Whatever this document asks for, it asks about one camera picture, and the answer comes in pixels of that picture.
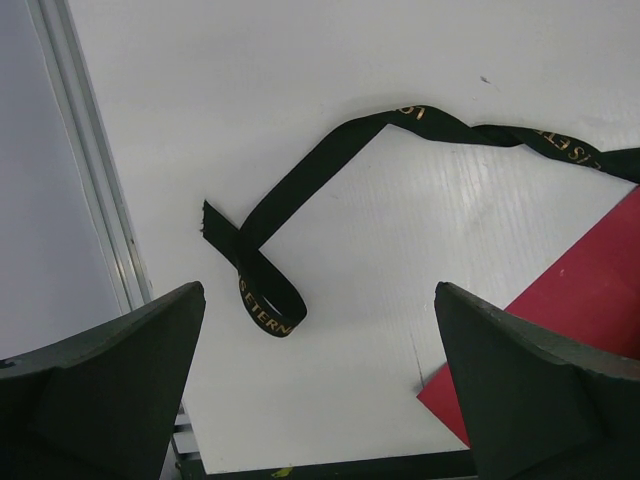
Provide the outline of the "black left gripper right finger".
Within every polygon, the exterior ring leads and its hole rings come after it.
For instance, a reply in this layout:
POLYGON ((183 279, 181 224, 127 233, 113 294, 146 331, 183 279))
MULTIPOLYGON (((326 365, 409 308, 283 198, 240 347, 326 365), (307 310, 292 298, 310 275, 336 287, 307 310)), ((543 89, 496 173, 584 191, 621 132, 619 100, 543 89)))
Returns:
POLYGON ((479 478, 638 478, 638 361, 449 282, 435 311, 479 478))

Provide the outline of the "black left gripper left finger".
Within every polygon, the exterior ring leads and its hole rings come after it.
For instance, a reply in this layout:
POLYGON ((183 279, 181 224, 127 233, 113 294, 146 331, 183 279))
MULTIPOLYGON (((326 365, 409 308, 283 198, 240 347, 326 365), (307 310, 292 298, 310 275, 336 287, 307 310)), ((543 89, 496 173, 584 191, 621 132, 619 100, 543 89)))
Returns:
POLYGON ((194 281, 2 360, 2 478, 159 478, 204 313, 194 281))

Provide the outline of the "brown wrapping paper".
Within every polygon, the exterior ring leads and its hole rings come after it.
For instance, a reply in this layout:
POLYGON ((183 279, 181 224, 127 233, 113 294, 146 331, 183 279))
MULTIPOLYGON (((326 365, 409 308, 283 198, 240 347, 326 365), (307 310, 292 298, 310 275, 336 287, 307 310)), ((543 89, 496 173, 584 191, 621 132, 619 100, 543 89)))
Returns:
MULTIPOLYGON (((452 282, 436 287, 436 311, 453 313, 443 300, 480 300, 452 282)), ((639 361, 639 187, 530 284, 506 313, 607 353, 639 361)), ((639 394, 629 407, 613 394, 611 431, 639 438, 639 394)), ((417 399, 466 446, 471 445, 448 364, 431 377, 417 399)))

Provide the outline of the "black ribbon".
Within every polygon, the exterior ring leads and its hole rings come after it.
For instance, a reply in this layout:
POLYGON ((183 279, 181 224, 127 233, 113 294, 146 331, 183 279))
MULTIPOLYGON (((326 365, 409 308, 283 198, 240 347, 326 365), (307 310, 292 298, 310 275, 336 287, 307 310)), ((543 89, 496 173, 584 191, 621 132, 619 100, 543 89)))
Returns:
POLYGON ((600 151, 571 136, 526 127, 469 126, 431 106, 414 105, 349 120, 324 137, 236 227, 212 205, 203 205, 202 235, 236 269, 248 315, 267 334, 285 338, 305 319, 307 307, 294 285, 261 247, 385 127, 393 125, 425 140, 512 148, 639 181, 636 148, 600 151))

